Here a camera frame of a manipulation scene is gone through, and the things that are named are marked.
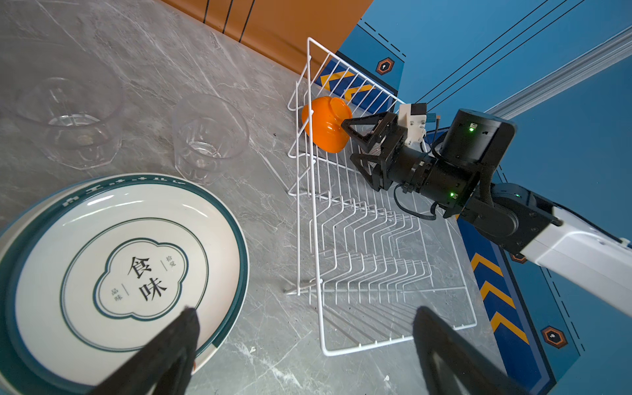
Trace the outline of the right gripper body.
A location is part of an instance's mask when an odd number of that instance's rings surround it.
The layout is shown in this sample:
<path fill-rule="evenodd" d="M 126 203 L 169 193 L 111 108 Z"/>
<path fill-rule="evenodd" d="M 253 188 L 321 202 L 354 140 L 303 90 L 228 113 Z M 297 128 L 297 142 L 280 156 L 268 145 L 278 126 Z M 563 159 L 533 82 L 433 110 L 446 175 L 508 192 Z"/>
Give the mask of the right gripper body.
<path fill-rule="evenodd" d="M 380 156 L 387 166 L 390 186 L 395 183 L 404 192 L 415 192 L 428 198 L 444 197 L 444 167 L 427 152 L 404 145 L 407 129 L 398 125 L 398 147 L 395 153 L 366 153 Z"/>

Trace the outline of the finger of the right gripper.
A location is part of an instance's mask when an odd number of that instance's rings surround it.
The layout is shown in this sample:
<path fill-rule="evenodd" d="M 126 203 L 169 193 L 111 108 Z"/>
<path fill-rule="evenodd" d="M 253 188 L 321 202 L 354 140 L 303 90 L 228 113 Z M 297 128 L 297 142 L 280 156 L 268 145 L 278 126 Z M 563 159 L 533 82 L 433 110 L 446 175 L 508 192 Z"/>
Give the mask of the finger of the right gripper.
<path fill-rule="evenodd" d="M 342 129 L 359 153 L 395 153 L 398 147 L 398 115 L 393 112 L 349 118 L 342 122 Z"/>
<path fill-rule="evenodd" d="M 368 185 L 375 191 L 389 190 L 390 178 L 387 173 L 387 166 L 380 156 L 366 153 L 352 153 L 350 157 L 352 164 L 360 172 Z"/>

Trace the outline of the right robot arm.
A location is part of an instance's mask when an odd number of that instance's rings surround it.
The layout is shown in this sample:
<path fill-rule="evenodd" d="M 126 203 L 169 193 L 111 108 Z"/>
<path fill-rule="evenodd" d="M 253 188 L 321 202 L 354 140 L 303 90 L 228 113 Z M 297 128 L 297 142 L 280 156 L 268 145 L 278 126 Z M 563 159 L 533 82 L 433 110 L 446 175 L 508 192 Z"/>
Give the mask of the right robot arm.
<path fill-rule="evenodd" d="M 459 110 L 428 152 L 406 144 L 410 129 L 392 112 L 344 120 L 342 129 L 359 146 L 351 160 L 372 189 L 421 194 L 444 218 L 464 219 L 503 250 L 630 313 L 628 241 L 518 184 L 493 182 L 514 123 Z"/>

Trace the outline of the clear glass cup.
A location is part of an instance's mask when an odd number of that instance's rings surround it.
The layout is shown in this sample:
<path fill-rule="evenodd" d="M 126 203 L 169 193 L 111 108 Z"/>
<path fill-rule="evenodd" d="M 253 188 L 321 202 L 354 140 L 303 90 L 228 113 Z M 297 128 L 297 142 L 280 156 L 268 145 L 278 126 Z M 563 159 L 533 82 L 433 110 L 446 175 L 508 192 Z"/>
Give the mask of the clear glass cup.
<path fill-rule="evenodd" d="M 174 166 L 182 177 L 211 184 L 237 164 L 250 144 L 245 117 L 225 99 L 196 93 L 172 114 Z"/>
<path fill-rule="evenodd" d="M 21 92 L 18 128 L 51 161 L 76 170 L 110 164 L 122 145 L 123 89 L 114 81 L 49 77 Z"/>

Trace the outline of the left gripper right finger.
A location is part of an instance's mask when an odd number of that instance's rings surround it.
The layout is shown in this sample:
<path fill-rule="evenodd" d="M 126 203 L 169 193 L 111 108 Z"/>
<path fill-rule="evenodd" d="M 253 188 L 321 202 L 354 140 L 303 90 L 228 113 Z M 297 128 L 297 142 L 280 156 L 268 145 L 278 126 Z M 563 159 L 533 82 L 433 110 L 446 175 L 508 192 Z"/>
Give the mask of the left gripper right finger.
<path fill-rule="evenodd" d="M 421 306 L 413 339 L 429 394 L 527 394 L 433 310 Z"/>

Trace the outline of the white wire dish rack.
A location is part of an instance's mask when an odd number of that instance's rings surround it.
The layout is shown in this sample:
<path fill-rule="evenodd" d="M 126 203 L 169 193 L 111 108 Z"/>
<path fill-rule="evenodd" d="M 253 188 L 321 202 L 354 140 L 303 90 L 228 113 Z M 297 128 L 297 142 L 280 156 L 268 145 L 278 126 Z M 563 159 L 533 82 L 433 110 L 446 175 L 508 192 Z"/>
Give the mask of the white wire dish rack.
<path fill-rule="evenodd" d="M 316 39 L 307 39 L 305 57 L 288 102 L 296 120 L 288 152 L 298 251 L 291 294 L 305 296 L 316 312 L 322 352 L 410 341 L 422 305 L 455 330 L 477 327 L 455 222 L 428 221 L 424 197 L 373 190 L 350 159 L 359 152 L 355 143 L 337 154 L 313 143 L 314 99 L 338 97 L 355 117 L 398 112 L 401 100 Z"/>

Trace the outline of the white plate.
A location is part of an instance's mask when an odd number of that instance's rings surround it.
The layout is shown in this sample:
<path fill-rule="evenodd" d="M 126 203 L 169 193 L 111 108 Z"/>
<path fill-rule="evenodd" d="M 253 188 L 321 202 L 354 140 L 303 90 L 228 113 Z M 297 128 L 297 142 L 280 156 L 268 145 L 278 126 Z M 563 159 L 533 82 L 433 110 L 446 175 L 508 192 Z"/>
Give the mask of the white plate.
<path fill-rule="evenodd" d="M 249 274 L 239 222 L 197 184 L 132 173 L 62 189 L 1 233 L 1 389 L 87 393 L 187 308 L 200 370 Z"/>

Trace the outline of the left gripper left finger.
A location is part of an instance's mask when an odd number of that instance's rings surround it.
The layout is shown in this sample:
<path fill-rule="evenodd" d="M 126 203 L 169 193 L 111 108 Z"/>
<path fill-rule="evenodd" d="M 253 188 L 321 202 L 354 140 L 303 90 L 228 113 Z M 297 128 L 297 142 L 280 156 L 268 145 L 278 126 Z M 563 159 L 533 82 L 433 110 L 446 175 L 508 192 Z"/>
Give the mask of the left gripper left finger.
<path fill-rule="evenodd" d="M 185 309 L 92 394 L 183 394 L 191 380 L 200 325 Z"/>

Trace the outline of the orange bowl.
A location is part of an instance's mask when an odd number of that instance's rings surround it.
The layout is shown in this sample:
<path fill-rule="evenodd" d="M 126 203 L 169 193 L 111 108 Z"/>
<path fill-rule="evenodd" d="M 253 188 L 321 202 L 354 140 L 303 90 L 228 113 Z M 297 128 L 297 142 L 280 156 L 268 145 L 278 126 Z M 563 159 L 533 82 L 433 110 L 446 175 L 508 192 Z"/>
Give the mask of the orange bowl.
<path fill-rule="evenodd" d="M 346 102 L 338 97 L 320 97 L 312 101 L 313 143 L 323 151 L 337 154 L 350 140 L 342 122 L 352 117 Z"/>

